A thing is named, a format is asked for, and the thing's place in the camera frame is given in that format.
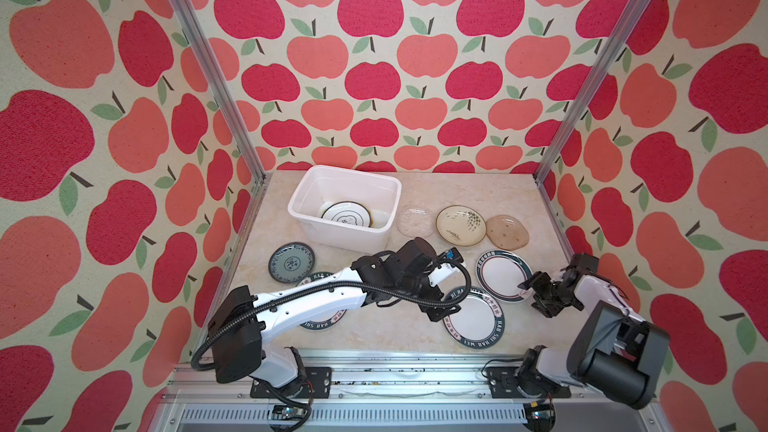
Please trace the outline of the white plate dark green rim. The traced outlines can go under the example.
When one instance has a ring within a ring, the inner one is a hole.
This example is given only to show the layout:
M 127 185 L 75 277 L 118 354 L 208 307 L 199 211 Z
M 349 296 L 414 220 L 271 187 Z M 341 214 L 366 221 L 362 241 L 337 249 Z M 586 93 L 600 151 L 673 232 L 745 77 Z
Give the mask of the white plate dark green rim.
M 498 301 L 518 303 L 530 296 L 519 285 L 531 279 L 533 273 L 527 262 L 513 252 L 486 251 L 477 259 L 475 270 L 480 285 Z

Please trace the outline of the white plate with cloud emblem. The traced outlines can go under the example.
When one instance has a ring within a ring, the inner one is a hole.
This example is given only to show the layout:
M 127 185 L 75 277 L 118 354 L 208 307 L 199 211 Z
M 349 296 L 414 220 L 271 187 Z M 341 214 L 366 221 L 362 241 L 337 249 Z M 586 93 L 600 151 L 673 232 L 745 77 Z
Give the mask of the white plate with cloud emblem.
M 330 205 L 320 216 L 322 220 L 368 228 L 373 223 L 371 212 L 354 201 L 340 201 Z

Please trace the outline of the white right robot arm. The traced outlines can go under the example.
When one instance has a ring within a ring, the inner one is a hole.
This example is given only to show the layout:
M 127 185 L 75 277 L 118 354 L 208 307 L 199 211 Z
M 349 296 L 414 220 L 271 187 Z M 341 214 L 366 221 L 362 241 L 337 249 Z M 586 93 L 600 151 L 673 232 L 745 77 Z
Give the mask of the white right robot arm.
M 587 387 L 640 410 L 655 397 L 670 337 L 636 313 L 619 288 L 597 274 L 598 266 L 598 258 L 580 253 L 558 279 L 539 271 L 518 285 L 532 293 L 532 307 L 547 318 L 568 307 L 589 317 L 569 349 L 527 350 L 516 371 L 517 387 L 530 398 Z

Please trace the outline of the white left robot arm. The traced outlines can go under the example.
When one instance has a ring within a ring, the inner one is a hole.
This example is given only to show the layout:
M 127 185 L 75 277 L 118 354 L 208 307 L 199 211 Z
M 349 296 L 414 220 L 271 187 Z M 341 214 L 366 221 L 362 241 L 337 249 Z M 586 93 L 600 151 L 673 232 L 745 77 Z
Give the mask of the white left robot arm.
M 300 355 L 272 347 L 275 338 L 306 322 L 390 299 L 415 304 L 438 322 L 458 312 L 468 295 L 466 290 L 453 298 L 443 294 L 439 285 L 452 274 L 463 276 L 466 290 L 471 287 L 457 249 L 437 253 L 417 237 L 398 251 L 360 257 L 335 274 L 291 289 L 253 294 L 237 287 L 209 320 L 190 364 L 196 371 L 213 371 L 220 384 L 252 377 L 275 388 L 293 385 L 303 375 Z

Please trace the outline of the white plastic bin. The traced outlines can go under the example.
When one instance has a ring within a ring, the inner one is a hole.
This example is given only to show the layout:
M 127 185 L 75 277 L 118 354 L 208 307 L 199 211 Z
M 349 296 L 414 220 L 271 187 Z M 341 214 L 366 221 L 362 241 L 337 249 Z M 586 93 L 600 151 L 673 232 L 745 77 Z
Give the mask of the white plastic bin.
M 305 173 L 287 210 L 310 240 L 373 254 L 388 243 L 401 194 L 392 176 L 318 165 Z

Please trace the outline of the white plate lettered dark rim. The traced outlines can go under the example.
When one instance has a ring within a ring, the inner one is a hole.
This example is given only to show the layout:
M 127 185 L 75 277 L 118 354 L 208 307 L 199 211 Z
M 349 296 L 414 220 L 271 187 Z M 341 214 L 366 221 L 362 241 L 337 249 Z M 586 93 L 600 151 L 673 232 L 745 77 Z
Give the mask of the white plate lettered dark rim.
M 465 347 L 482 350 L 496 345 L 506 321 L 499 302 L 488 292 L 472 287 L 460 310 L 442 319 L 450 336 Z

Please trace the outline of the clear glass plate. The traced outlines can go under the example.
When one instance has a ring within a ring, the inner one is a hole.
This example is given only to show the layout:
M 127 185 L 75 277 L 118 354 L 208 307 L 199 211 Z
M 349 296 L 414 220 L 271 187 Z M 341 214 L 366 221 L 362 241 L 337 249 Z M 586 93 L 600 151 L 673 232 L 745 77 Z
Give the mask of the clear glass plate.
M 398 231 L 411 238 L 428 238 L 435 232 L 435 214 L 425 207 L 406 205 L 397 214 Z

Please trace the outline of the beige speckled plate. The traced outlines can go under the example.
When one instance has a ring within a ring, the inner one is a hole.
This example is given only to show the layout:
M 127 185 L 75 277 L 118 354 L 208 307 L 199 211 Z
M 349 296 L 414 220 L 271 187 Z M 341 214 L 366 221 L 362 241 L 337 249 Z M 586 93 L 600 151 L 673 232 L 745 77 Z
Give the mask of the beige speckled plate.
M 498 249 L 507 251 L 521 249 L 530 241 L 525 226 L 515 217 L 506 214 L 496 215 L 486 221 L 486 236 Z

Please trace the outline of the cream plate with plant drawing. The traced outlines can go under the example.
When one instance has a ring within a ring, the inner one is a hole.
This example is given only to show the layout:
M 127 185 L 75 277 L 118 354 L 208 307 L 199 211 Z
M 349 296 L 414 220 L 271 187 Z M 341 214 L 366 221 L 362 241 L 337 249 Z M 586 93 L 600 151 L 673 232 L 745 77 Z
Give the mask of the cream plate with plant drawing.
M 458 247 L 470 247 L 485 238 L 486 221 L 470 207 L 451 205 L 438 213 L 436 230 L 445 241 Z

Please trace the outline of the blue floral green plate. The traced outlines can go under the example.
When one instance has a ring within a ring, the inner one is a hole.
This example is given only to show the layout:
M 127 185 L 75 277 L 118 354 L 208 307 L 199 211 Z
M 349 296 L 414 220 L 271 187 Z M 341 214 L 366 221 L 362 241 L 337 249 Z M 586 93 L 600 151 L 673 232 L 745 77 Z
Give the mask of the blue floral green plate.
M 270 277 L 283 284 L 303 280 L 314 269 L 314 250 L 303 242 L 290 242 L 275 250 L 268 261 Z

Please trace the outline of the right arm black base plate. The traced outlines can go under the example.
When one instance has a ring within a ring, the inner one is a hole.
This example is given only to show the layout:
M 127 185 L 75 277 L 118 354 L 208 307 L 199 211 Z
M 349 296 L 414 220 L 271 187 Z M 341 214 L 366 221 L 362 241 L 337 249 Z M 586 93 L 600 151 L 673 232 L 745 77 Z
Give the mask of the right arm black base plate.
M 569 387 L 531 371 L 519 373 L 516 366 L 488 367 L 481 374 L 487 380 L 494 399 L 565 399 L 572 396 Z

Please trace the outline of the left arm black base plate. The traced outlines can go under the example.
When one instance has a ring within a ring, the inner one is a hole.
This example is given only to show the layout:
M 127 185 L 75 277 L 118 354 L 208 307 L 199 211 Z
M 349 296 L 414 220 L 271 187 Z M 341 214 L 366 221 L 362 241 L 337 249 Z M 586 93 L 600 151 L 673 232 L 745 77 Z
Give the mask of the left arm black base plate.
M 305 367 L 299 376 L 287 385 L 278 388 L 278 392 L 290 399 L 327 399 L 330 395 L 333 369 L 331 367 Z M 250 397 L 253 399 L 276 399 L 267 386 L 255 380 Z

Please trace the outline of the right aluminium frame post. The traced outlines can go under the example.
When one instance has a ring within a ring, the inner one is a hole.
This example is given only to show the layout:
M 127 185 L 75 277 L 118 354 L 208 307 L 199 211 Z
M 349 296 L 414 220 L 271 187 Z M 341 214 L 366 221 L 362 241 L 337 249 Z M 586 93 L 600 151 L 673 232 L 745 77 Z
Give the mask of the right aluminium frame post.
M 575 130 L 581 114 L 586 111 L 650 3 L 651 0 L 628 0 L 619 15 L 615 27 L 599 50 L 597 60 L 591 67 L 576 99 L 567 107 L 562 123 L 536 169 L 534 180 L 541 191 L 544 190 L 545 179 Z

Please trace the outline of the aluminium frame post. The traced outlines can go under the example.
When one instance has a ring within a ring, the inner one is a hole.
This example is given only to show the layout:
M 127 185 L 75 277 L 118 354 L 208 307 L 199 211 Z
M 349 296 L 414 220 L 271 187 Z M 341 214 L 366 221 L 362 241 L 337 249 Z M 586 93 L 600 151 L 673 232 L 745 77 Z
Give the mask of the aluminium frame post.
M 597 60 L 591 67 L 576 99 L 567 107 L 562 123 L 536 169 L 534 180 L 541 191 L 544 190 L 545 179 L 575 130 L 581 114 L 586 111 L 650 3 L 651 0 L 628 0 L 619 15 L 615 27 L 599 50 Z
M 209 89 L 222 110 L 230 132 L 233 134 L 246 165 L 249 167 L 255 182 L 265 184 L 267 175 L 255 151 L 246 124 L 236 100 L 229 91 L 223 71 L 216 54 L 204 33 L 197 18 L 196 10 L 191 0 L 169 0 L 174 9 L 183 32 L 195 53 L 198 64 L 203 72 Z

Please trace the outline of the left aluminium frame post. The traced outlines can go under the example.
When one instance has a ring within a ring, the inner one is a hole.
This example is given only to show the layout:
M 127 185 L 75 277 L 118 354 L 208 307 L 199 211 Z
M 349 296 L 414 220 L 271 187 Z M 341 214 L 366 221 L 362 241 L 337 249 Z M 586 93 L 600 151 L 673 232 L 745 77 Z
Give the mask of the left aluminium frame post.
M 265 184 L 267 175 L 255 151 L 246 124 L 236 100 L 229 91 L 223 71 L 216 54 L 204 33 L 197 18 L 196 10 L 191 0 L 169 0 L 174 9 L 183 32 L 195 53 L 198 64 L 203 72 L 209 89 L 222 110 L 230 132 L 233 134 L 246 165 L 249 167 L 255 182 Z

